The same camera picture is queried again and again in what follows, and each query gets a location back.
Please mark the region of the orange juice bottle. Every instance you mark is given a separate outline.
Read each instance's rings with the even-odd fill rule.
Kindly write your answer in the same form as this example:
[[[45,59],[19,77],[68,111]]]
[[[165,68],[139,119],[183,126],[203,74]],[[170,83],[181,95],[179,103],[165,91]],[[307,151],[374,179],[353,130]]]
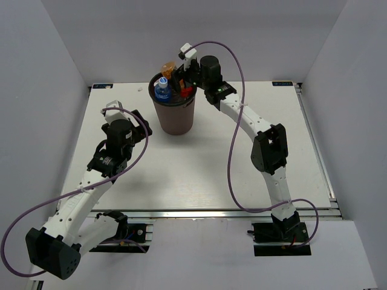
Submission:
[[[161,74],[163,77],[167,78],[168,79],[168,83],[172,84],[171,82],[171,73],[174,69],[177,69],[177,68],[183,68],[183,65],[181,65],[180,67],[177,67],[175,62],[168,62],[168,63],[165,63],[162,67],[161,67]]]

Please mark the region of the clear bottle red label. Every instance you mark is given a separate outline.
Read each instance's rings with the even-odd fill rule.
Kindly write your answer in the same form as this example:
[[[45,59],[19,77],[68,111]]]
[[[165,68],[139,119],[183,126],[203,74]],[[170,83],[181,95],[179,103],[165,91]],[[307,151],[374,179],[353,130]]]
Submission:
[[[180,92],[180,96],[182,98],[188,98],[192,92],[193,92],[194,88],[191,86],[191,87],[187,87],[187,88],[183,88]]]

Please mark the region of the Pocari Sweat blue bottle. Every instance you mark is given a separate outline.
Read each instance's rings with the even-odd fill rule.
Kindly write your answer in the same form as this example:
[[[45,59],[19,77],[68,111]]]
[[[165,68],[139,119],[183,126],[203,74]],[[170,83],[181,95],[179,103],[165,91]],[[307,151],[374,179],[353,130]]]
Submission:
[[[172,97],[171,87],[169,86],[168,79],[165,77],[159,78],[157,81],[155,88],[155,98],[159,102],[167,103]]]

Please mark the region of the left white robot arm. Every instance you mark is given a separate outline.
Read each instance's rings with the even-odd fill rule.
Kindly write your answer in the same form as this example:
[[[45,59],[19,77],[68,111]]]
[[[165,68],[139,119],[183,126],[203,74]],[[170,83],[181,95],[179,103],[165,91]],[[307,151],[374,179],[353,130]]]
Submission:
[[[89,250],[131,234],[127,216],[117,210],[98,214],[93,224],[82,228],[99,199],[127,172],[134,146],[152,135],[149,123],[137,110],[126,112],[113,106],[102,114],[106,139],[97,146],[77,193],[41,229],[32,228],[26,235],[31,263],[62,280],[73,274]]]

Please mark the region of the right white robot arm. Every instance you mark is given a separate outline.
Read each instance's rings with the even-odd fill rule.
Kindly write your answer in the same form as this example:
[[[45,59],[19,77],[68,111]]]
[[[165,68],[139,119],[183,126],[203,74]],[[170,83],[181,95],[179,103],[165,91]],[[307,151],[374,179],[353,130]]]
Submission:
[[[286,179],[288,157],[287,135],[282,124],[265,121],[247,106],[236,89],[223,80],[221,66],[215,56],[197,59],[180,53],[183,64],[172,72],[172,86],[180,82],[200,88],[206,100],[226,114],[242,129],[253,143],[250,159],[262,173],[271,202],[272,230],[274,236],[289,240],[300,223],[299,214],[291,203]]]

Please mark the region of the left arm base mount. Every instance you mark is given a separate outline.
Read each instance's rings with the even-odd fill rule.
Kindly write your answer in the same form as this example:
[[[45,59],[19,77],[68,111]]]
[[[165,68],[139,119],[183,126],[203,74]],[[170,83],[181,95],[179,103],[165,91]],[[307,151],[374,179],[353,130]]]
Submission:
[[[119,211],[97,213],[95,221],[100,218],[113,218],[119,223],[115,236],[100,243],[90,253],[142,253],[148,252],[152,241],[153,225],[146,222],[130,221],[127,215]]]

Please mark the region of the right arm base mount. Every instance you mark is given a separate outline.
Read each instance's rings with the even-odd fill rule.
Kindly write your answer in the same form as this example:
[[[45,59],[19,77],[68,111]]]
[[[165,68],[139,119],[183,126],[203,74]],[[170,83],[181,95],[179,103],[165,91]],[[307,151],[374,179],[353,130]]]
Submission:
[[[310,256],[306,224],[301,222],[285,236],[274,223],[254,223],[247,234],[253,238],[255,257]]]

